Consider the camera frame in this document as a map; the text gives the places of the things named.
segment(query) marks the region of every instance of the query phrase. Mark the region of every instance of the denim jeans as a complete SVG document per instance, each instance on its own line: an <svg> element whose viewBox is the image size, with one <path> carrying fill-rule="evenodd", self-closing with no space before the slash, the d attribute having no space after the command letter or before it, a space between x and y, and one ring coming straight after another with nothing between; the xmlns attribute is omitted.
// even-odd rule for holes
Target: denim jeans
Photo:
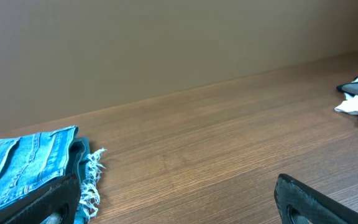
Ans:
<svg viewBox="0 0 358 224"><path fill-rule="evenodd" d="M86 138L76 138L77 126L0 139L0 209L18 201L51 180L75 173L81 199L75 223L87 222L98 211L96 182L100 178L100 149L90 154Z"/></svg>

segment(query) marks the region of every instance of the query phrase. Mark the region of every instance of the blue denim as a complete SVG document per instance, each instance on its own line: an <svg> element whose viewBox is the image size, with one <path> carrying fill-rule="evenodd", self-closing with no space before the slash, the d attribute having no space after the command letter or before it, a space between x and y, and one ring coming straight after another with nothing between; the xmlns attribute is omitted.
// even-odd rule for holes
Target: blue denim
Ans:
<svg viewBox="0 0 358 224"><path fill-rule="evenodd" d="M75 173L81 184L75 223L87 222L95 216L95 204L99 203L96 182L102 167L98 161L104 149L90 154L88 140L76 138L77 132L78 127L70 126L0 139L0 209L57 177Z"/></svg>

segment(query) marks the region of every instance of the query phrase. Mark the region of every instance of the denim shorts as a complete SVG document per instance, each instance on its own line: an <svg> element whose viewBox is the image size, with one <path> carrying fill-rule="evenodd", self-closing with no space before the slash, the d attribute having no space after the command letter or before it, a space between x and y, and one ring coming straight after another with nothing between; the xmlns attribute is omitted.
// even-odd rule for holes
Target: denim shorts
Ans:
<svg viewBox="0 0 358 224"><path fill-rule="evenodd" d="M87 222L95 216L94 205L99 203L96 182L102 167L98 161L104 149L90 154L88 140L76 138L77 132L77 126L70 126L0 139L0 209L57 177L75 173L81 184L76 223Z"/></svg>

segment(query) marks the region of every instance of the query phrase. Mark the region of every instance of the black object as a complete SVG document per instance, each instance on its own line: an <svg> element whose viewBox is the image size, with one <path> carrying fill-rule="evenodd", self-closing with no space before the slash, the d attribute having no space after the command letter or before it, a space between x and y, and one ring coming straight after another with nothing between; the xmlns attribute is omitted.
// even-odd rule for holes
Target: black object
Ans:
<svg viewBox="0 0 358 224"><path fill-rule="evenodd" d="M358 224L358 213L286 174L277 179L274 199L283 224Z"/></svg>
<svg viewBox="0 0 358 224"><path fill-rule="evenodd" d="M41 223L53 214L54 223L74 223L80 201L75 174L61 177L0 210L0 223Z"/></svg>

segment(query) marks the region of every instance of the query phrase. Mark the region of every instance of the white cloth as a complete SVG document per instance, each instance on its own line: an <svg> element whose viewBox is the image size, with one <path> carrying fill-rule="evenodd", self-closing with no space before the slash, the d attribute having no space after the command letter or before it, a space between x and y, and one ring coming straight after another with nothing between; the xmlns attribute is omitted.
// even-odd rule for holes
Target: white cloth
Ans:
<svg viewBox="0 0 358 224"><path fill-rule="evenodd" d="M339 106L335 107L335 110L338 112L344 112L351 115L358 115L358 95L351 96L348 93L345 93L345 101L343 101Z"/></svg>

